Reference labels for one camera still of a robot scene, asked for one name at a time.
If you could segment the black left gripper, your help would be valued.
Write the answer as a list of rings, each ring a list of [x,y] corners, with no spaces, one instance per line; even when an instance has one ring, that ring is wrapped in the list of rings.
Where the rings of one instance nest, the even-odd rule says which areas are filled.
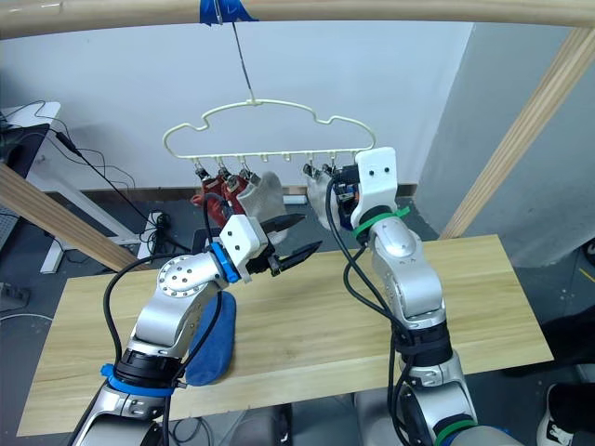
[[[284,271],[287,271],[312,256],[321,246],[322,242],[306,244],[291,255],[286,257],[279,257],[274,255],[274,246],[269,237],[271,234],[280,234],[284,230],[292,228],[297,223],[305,218],[303,214],[287,214],[270,218],[262,223],[262,227],[256,220],[250,220],[251,228],[259,237],[261,241],[261,250],[257,255],[253,255],[246,263],[246,270],[249,274],[256,274],[266,271],[271,268],[271,275],[278,276]]]

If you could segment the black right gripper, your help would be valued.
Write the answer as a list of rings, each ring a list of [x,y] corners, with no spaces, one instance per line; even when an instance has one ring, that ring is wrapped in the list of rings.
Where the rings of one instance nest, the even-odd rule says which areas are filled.
[[[347,165],[344,169],[336,169],[333,179],[336,185],[345,184],[345,191],[354,203],[359,201],[359,168],[357,164]]]

